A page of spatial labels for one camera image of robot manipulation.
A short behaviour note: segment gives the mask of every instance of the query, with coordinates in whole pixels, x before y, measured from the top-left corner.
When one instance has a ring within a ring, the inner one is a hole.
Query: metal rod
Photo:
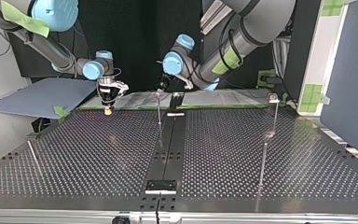
[[[273,127],[273,130],[272,130],[274,133],[275,133],[275,127],[276,127],[276,124],[277,124],[278,108],[279,108],[279,102],[277,103],[277,105],[275,107],[274,127]]]
[[[263,178],[264,178],[264,170],[266,168],[266,157],[267,157],[267,147],[268,143],[264,142],[263,146],[263,157],[261,158],[261,170],[260,170],[260,179],[258,182],[258,187],[263,188]]]
[[[34,153],[34,148],[32,147],[31,141],[27,141],[27,143],[31,149],[31,153],[32,153],[32,156],[34,157],[34,160],[36,160],[36,162],[37,162],[37,157],[36,157],[36,154]]]
[[[34,161],[36,162],[37,169],[39,170],[40,175],[43,176],[42,169],[40,168],[38,158],[36,157],[36,154],[34,153],[34,148],[32,146],[32,143],[29,140],[27,141],[27,143],[31,149],[31,153],[32,153],[32,156],[34,157]]]
[[[158,124],[161,124],[161,111],[159,110],[159,92],[156,93],[156,98],[157,98]]]

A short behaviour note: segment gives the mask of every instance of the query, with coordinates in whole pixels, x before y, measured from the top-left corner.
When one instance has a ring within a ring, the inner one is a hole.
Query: green tape
[[[322,100],[323,85],[306,84],[301,98],[299,112],[316,112]]]
[[[225,54],[224,59],[229,67],[232,69],[241,66],[241,60],[235,54],[233,49],[229,49],[228,52]],[[212,72],[217,75],[223,75],[228,71],[228,68],[220,61],[213,69]]]
[[[12,21],[28,31],[31,31],[35,34],[48,37],[48,32],[50,31],[48,24],[45,21],[31,18],[21,11],[13,7],[11,4],[6,1],[2,1],[2,14],[6,21]]]
[[[54,112],[56,113],[56,115],[60,116],[60,118],[65,118],[70,114],[62,106],[57,106],[57,105],[54,106]]]
[[[339,16],[344,6],[344,0],[324,0],[323,17]]]
[[[257,86],[274,88],[274,84],[268,84],[261,80],[261,77],[276,77],[275,69],[258,71]]]

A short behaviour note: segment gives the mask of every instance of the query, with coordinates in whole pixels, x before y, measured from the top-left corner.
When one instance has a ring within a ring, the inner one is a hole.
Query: white cable
[[[121,75],[121,68],[113,68],[113,71],[115,71],[115,69],[118,70],[118,73],[115,74],[115,75],[113,75],[113,77],[118,77],[118,76],[120,76],[120,75]]]

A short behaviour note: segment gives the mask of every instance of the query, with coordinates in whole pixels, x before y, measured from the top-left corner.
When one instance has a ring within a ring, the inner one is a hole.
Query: metal plate
[[[174,211],[358,214],[358,160],[291,109],[280,109],[261,190],[273,109],[193,110],[178,122],[170,153],[184,157],[164,176],[180,183],[166,199]]]
[[[0,208],[155,210],[161,144],[156,111],[80,111],[32,143],[37,160],[24,147],[0,161]]]

